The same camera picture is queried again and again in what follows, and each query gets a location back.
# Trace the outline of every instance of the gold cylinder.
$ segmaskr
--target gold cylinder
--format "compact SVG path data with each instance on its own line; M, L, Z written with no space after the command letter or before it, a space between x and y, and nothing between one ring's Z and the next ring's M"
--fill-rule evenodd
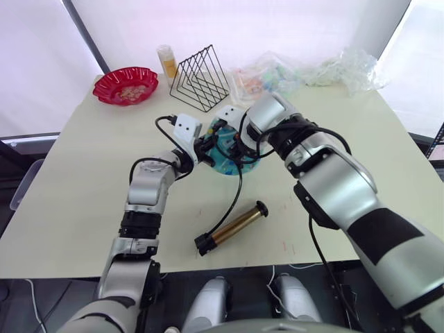
M247 225L249 225L253 221L256 221L261 216L262 212L259 210L257 206L252 208L251 210L237 217L235 220L233 220L220 230L216 231L212 235L214 243L216 243L217 246L222 244L224 241L229 239L231 236L234 236L236 233L244 229Z

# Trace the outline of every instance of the black pole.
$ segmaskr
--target black pole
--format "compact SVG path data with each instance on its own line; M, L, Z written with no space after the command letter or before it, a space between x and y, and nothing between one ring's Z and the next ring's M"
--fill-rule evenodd
M71 16L71 19L73 20L74 24L76 25L78 32L82 35L83 40L89 47L89 50L91 51L92 55L96 59L97 63L99 64L100 68L102 68L102 71L104 74L107 74L110 72L110 68L108 67L107 63L105 62L105 59L103 59L99 49L96 46L96 43L94 43L94 40L92 39L91 35L88 33L88 30L86 29L86 26L84 25L82 19L80 18L80 15L77 12L76 7L74 7L74 4L71 0L62 0L63 5L65 6L67 12L69 13L69 16Z

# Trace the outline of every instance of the white curtain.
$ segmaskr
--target white curtain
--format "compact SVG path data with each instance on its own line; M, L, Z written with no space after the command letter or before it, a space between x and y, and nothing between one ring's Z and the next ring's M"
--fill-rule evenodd
M101 74L61 1L0 1L0 137L58 132Z
M73 0L111 69L161 71L155 49L183 60L213 44L225 68L266 51L318 62L356 46L379 57L409 0Z
M435 137L444 122L444 1L412 3L382 71L391 82L381 94L404 127Z

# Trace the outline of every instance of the orange label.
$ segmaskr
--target orange label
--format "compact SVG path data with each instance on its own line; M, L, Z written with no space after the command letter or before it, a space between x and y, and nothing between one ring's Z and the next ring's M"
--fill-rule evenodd
M176 74L176 62L173 60L164 61L165 72L169 78L174 78Z

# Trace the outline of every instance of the black end cap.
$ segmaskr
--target black end cap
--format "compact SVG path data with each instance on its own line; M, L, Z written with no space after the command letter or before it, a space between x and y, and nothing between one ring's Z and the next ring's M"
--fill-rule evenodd
M201 236L196 237L194 243L201 256L206 255L209 251L217 247L217 244L214 243L214 239L210 234L202 234Z
M262 216L267 217L268 216L268 208L265 206L265 204L261 201L256 201L256 207L261 212Z

